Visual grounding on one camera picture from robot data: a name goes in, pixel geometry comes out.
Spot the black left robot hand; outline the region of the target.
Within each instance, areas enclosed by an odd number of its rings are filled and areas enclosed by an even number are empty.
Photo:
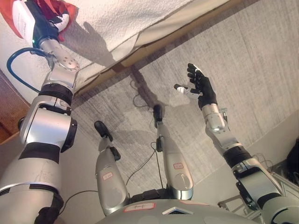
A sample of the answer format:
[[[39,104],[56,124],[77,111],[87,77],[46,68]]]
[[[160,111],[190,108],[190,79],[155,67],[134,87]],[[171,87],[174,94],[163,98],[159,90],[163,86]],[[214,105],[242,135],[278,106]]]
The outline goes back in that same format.
[[[34,48],[39,48],[44,39],[57,41],[59,33],[70,21],[67,10],[47,18],[46,13],[34,0],[16,0],[12,5],[12,17],[21,37]]]

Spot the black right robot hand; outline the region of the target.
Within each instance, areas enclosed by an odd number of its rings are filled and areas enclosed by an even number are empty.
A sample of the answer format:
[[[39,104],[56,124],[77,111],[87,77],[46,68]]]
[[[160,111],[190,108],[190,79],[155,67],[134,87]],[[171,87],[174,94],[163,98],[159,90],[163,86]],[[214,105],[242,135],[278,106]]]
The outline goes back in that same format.
[[[194,87],[191,88],[175,84],[174,89],[176,91],[190,98],[196,99],[201,110],[206,105],[218,104],[211,82],[209,78],[202,73],[200,68],[198,68],[195,64],[188,63],[187,76],[189,77],[190,83],[194,84]]]

